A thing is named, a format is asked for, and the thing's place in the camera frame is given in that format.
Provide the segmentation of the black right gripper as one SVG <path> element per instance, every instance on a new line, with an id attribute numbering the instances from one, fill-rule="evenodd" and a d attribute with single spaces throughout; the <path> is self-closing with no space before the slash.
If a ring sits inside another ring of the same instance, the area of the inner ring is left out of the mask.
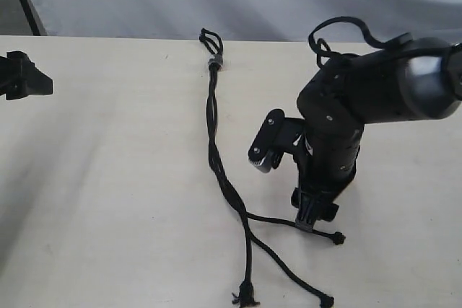
<path id="1" fill-rule="evenodd" d="M 333 221 L 339 210 L 335 200 L 356 175 L 361 136 L 307 136 L 300 141 L 308 152 L 308 164 L 299 173 L 291 202 L 297 209 L 295 226 L 312 232 L 317 221 Z"/>

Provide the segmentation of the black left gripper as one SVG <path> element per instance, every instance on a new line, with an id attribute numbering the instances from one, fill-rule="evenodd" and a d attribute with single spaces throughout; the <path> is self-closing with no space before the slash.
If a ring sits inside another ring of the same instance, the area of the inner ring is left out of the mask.
<path id="1" fill-rule="evenodd" d="M 1 57 L 1 96 L 6 100 L 52 94 L 53 80 L 40 71 L 26 53 L 15 50 Z"/>

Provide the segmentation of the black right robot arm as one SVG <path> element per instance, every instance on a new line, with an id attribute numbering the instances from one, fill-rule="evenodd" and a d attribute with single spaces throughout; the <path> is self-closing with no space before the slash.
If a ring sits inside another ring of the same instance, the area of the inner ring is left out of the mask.
<path id="1" fill-rule="evenodd" d="M 314 230 L 334 219 L 337 197 L 357 172 L 369 124 L 441 120 L 461 105 L 461 47 L 438 38 L 394 50 L 330 59 L 302 89 L 295 138 L 296 226 Z"/>

